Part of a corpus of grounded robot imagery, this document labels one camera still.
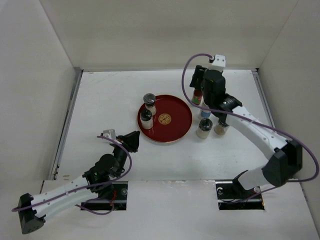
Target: rectangular slot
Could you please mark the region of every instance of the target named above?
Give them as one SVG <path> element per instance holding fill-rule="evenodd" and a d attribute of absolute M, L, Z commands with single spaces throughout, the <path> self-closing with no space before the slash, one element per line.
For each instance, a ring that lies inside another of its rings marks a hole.
<path fill-rule="evenodd" d="M 128 182 L 114 182 L 112 184 L 115 190 L 115 198 L 112 201 L 114 204 L 114 211 L 124 211 L 127 209 L 127 196 L 128 196 Z M 92 211 L 110 211 L 112 209 L 112 205 L 108 200 L 99 199 L 81 203 L 81 206 L 86 207 Z"/>
<path fill-rule="evenodd" d="M 235 194 L 232 191 L 232 184 L 232 180 L 215 181 L 219 210 L 265 210 L 261 195 L 255 196 L 247 202 L 232 203 L 238 200 L 245 200 L 256 193 L 254 189 L 250 189 L 241 194 Z"/>

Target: white robotic arm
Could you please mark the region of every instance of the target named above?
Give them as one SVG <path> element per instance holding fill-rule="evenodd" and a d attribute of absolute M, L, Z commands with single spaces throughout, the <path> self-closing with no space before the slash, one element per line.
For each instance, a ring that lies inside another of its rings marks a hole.
<path fill-rule="evenodd" d="M 124 165 L 127 153 L 135 153 L 139 147 L 139 131 L 116 137 L 115 131 L 103 131 L 99 138 L 111 141 L 114 147 L 112 154 L 104 154 L 83 175 L 54 190 L 30 195 L 26 193 L 19 199 L 18 212 L 22 234 L 32 233 L 41 228 L 44 223 L 57 213 L 81 202 L 91 199 L 111 200 L 115 192 L 115 180 L 125 176 Z"/>
<path fill-rule="evenodd" d="M 235 114 L 245 116 L 255 122 L 259 122 L 251 113 L 247 111 L 244 106 L 237 106 L 232 109 L 232 111 Z M 225 123 L 237 129 L 254 145 L 256 145 L 264 154 L 267 160 L 269 160 L 276 153 L 275 149 L 282 149 L 288 144 L 287 139 L 283 136 L 280 136 L 276 132 L 252 124 L 252 122 L 243 120 L 239 117 L 228 115 L 226 117 Z M 257 167 L 253 170 L 246 171 L 244 174 L 239 176 L 238 181 L 245 190 L 250 190 L 257 186 L 270 184 L 270 182 L 265 178 L 263 174 L 264 166 L 265 165 Z"/>
<path fill-rule="evenodd" d="M 252 121 L 259 121 L 238 99 L 226 93 L 226 79 L 223 77 L 225 56 L 215 55 L 209 62 L 211 65 L 208 68 L 196 66 L 190 87 L 202 90 L 205 104 L 212 110 L 212 114 L 219 118 L 216 133 L 223 135 L 229 126 L 234 127 L 255 144 L 268 160 L 266 165 L 244 171 L 235 177 L 234 188 L 241 192 L 265 184 L 282 186 L 302 168 L 302 146 L 296 141 L 288 141 L 272 130 L 253 124 Z"/>

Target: round red tray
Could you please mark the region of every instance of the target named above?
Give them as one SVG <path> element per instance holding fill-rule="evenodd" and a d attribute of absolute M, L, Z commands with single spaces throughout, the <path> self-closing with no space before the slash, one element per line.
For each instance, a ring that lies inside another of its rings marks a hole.
<path fill-rule="evenodd" d="M 192 113 L 188 105 L 180 98 L 171 95 L 155 97 L 156 114 L 153 117 L 153 128 L 142 127 L 140 113 L 145 108 L 143 104 L 138 112 L 139 128 L 148 138 L 161 143 L 171 143 L 187 134 L 192 124 Z"/>

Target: white table surface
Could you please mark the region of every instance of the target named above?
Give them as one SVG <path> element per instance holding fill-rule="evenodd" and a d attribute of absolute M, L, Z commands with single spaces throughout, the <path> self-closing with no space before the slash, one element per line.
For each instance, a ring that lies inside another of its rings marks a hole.
<path fill-rule="evenodd" d="M 194 70 L 186 73 L 186 91 Z M 61 157 L 58 180 L 72 180 L 91 168 L 113 148 L 97 139 L 103 130 L 117 135 L 138 130 L 137 113 L 146 93 L 169 94 L 185 101 L 181 90 L 182 70 L 86 72 L 83 74 Z M 250 70 L 225 70 L 227 93 L 237 97 L 261 122 L 267 116 Z M 267 160 L 259 149 L 230 127 L 225 136 L 212 130 L 199 139 L 199 109 L 191 107 L 193 123 L 187 135 L 174 143 L 157 143 L 143 134 L 133 167 L 125 180 L 212 180 L 232 179 L 244 170 Z M 214 123 L 217 118 L 210 117 Z"/>
<path fill-rule="evenodd" d="M 186 75 L 190 96 L 192 90 L 188 85 L 192 73 L 190 70 Z M 266 123 L 251 71 L 226 70 L 224 76 L 227 92 Z M 103 154 L 112 152 L 110 146 L 96 138 L 102 130 L 114 128 L 117 135 L 138 130 L 137 111 L 145 93 L 171 94 L 184 99 L 180 81 L 181 70 L 84 73 L 58 180 L 46 180 L 42 192 L 76 178 Z M 176 143 L 160 144 L 141 135 L 139 152 L 132 154 L 133 167 L 126 178 L 129 180 L 126 211 L 97 216 L 71 207 L 38 231 L 22 235 L 18 214 L 10 209 L 16 206 L 20 195 L 30 191 L 37 194 L 32 189 L 39 189 L 41 183 L 20 183 L 19 187 L 8 186 L 2 191 L 5 194 L 0 200 L 5 208 L 1 208 L 1 237 L 5 240 L 319 240 L 298 183 L 263 194 L 265 210 L 219 210 L 212 179 L 234 178 L 267 160 L 232 128 L 223 137 L 212 131 L 206 140 L 198 139 L 195 130 L 199 110 L 192 107 L 191 111 L 192 127 Z"/>
<path fill-rule="evenodd" d="M 42 193 L 64 183 L 47 180 Z M 71 207 L 29 239 L 319 240 L 298 183 L 267 192 L 263 199 L 265 210 L 219 210 L 212 180 L 133 180 L 127 210 L 98 216 Z"/>

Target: glass jar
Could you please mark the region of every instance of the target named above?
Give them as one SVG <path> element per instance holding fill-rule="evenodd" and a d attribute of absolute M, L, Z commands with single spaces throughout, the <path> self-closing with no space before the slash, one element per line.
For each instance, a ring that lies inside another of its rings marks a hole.
<path fill-rule="evenodd" d="M 193 91 L 193 96 L 192 96 L 192 102 L 196 105 L 199 105 L 202 100 L 202 91 L 201 90 L 194 90 Z"/>
<path fill-rule="evenodd" d="M 214 127 L 214 131 L 216 134 L 223 136 L 226 134 L 227 130 L 229 128 L 229 125 L 226 123 L 221 122 L 220 120 Z"/>
<path fill-rule="evenodd" d="M 200 121 L 199 127 L 196 130 L 196 135 L 201 139 L 206 139 L 213 126 L 212 121 L 209 118 L 204 118 Z"/>
<path fill-rule="evenodd" d="M 152 113 L 152 116 L 156 115 L 156 96 L 152 93 L 147 93 L 143 96 L 143 101 L 145 108 Z"/>
<path fill-rule="evenodd" d="M 141 120 L 141 124 L 142 127 L 144 129 L 151 129 L 154 126 L 154 121 L 152 118 L 152 113 L 150 110 L 144 108 L 141 113 L 140 113 L 140 120 Z"/>
<path fill-rule="evenodd" d="M 202 102 L 201 106 L 207 109 L 209 108 L 209 106 L 205 104 L 205 101 Z M 200 114 L 199 114 L 200 119 L 207 119 L 210 117 L 210 115 L 211 115 L 211 111 L 200 109 Z"/>

